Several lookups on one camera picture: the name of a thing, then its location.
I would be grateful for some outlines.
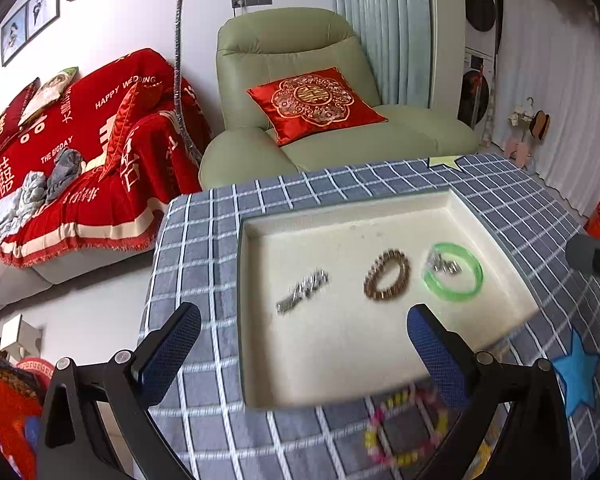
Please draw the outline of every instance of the stacked washer and dryer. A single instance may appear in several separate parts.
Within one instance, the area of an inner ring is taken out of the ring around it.
[[[495,0],[465,0],[465,4],[464,75],[458,119],[482,137],[493,83],[497,11]]]

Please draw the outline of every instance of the silver hair clip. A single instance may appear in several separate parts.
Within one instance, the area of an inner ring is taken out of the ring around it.
[[[317,290],[328,281],[329,275],[326,272],[321,269],[314,270],[314,272],[309,274],[300,283],[296,283],[296,286],[293,288],[289,296],[276,303],[278,314],[282,316],[283,314],[287,313],[301,300],[310,297],[314,293],[314,290]]]
[[[451,276],[455,276],[456,274],[460,274],[462,272],[462,267],[458,265],[457,262],[453,260],[445,260],[437,251],[432,251],[427,260],[427,265],[433,269],[435,272],[444,272],[445,274],[450,274]]]

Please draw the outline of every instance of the blue plaid tablecloth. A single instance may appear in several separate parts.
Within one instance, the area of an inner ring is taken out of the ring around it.
[[[422,466],[387,468],[366,454],[369,413],[387,395],[300,410],[245,409],[235,297],[240,218],[451,186],[480,212],[541,303],[538,314],[503,341],[504,361],[529,365],[540,356],[568,354],[572,329],[587,352],[600,353],[600,280],[569,269],[564,255],[567,241],[582,230],[576,220],[499,156],[464,156],[458,165],[461,171],[430,168],[427,160],[364,164],[255,180],[170,203],[158,232],[140,339],[181,302],[199,306],[200,338],[163,402],[150,409],[197,479],[408,480]],[[600,363],[594,391],[596,408],[580,405],[568,420],[575,479],[600,461]],[[395,410],[381,433],[385,451],[413,449],[429,437],[435,418],[421,403]]]

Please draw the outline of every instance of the green jade bracelet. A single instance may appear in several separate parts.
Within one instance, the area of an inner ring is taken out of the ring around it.
[[[440,299],[447,301],[470,300],[472,297],[478,294],[478,292],[480,292],[482,288],[482,282],[484,281],[484,273],[482,272],[482,266],[480,265],[478,259],[475,256],[473,256],[467,249],[456,244],[442,242],[439,244],[435,244],[431,248],[431,253],[433,252],[454,256],[468,263],[469,268],[474,273],[475,287],[474,290],[470,290],[468,292],[457,292],[455,290],[446,288],[446,286],[444,286],[440,282],[440,280],[437,279],[435,273],[427,266],[425,267],[425,270],[422,273],[422,277],[424,279],[425,284],[431,292],[433,292]]]

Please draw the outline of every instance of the star cutout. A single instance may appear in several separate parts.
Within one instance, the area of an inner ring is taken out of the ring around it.
[[[600,354],[587,354],[582,347],[582,339],[577,330],[571,331],[571,353],[552,360],[566,388],[564,411],[567,418],[581,404],[596,409],[593,377],[600,361]]]
[[[429,157],[429,168],[433,168],[434,166],[446,166],[451,168],[452,170],[465,171],[458,166],[458,160],[463,158],[464,155],[450,155],[450,156],[430,156]]]

